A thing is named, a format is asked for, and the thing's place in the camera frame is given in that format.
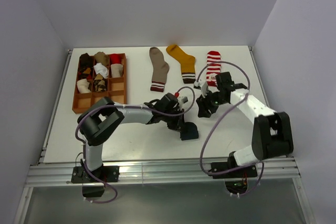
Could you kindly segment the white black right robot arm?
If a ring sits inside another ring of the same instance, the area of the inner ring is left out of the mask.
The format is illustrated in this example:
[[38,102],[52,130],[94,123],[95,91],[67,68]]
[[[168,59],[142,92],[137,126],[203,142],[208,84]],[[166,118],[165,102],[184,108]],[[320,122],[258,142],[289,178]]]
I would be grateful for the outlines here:
[[235,83],[229,72],[216,75],[217,91],[209,90],[205,82],[194,82],[202,94],[196,99],[198,117],[210,118],[220,105],[231,104],[239,109],[253,124],[251,144],[231,152],[227,160],[228,173],[240,176],[248,164],[288,155],[293,152],[289,115],[276,112],[249,93],[248,87]]

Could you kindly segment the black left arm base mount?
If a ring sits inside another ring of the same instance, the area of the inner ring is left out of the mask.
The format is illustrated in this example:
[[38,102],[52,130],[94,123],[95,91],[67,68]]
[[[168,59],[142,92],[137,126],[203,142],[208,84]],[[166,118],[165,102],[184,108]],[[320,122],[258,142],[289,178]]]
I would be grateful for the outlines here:
[[[91,172],[95,177],[105,183],[116,183],[119,179],[119,166],[102,166]],[[71,183],[72,184],[88,184],[97,183],[91,175],[89,175],[84,166],[76,166],[73,168]],[[99,198],[105,191],[105,185],[102,186],[83,186],[82,195],[88,198]]]

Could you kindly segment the brown argyle sock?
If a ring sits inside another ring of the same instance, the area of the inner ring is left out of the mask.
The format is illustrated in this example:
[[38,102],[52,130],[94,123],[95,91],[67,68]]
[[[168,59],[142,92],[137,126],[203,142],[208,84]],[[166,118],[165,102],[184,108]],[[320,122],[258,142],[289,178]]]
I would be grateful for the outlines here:
[[107,89],[107,80],[102,77],[102,75],[96,75],[95,79],[93,80],[94,90],[95,92],[106,92]]

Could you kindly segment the navy blue sock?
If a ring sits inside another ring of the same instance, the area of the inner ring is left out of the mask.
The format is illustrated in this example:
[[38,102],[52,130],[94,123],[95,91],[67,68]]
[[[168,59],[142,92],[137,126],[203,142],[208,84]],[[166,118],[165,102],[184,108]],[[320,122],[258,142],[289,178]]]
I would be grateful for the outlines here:
[[186,122],[183,131],[180,133],[182,141],[195,140],[199,138],[199,133],[196,124]]

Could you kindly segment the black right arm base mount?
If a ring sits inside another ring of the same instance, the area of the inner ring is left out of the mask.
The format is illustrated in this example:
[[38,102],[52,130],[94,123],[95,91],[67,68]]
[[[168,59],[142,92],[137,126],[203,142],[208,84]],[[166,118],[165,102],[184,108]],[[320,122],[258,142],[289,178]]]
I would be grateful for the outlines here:
[[[227,162],[212,162],[209,172],[218,173],[229,170]],[[225,182],[225,187],[230,194],[241,195],[248,192],[248,179],[256,178],[257,166],[251,165],[233,172],[229,172],[221,175],[212,175],[213,179],[234,179]]]

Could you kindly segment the wooden compartment tray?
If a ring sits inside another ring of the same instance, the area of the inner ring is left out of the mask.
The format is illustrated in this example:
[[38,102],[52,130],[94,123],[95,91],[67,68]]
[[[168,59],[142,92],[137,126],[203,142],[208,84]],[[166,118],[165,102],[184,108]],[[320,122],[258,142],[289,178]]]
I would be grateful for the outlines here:
[[84,113],[103,97],[127,103],[127,58],[124,53],[80,55],[72,111]]

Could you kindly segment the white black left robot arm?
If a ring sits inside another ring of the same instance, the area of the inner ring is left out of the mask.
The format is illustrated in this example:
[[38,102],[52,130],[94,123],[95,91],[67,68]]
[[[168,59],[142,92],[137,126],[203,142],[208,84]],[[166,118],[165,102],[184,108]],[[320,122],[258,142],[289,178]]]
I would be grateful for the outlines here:
[[140,123],[155,124],[161,121],[170,130],[180,133],[183,139],[187,133],[184,121],[183,105],[187,97],[179,97],[167,93],[161,99],[141,105],[114,103],[110,98],[103,98],[93,105],[78,119],[78,131],[85,137],[83,162],[86,167],[83,175],[91,182],[98,181],[102,176],[102,147],[120,124]]

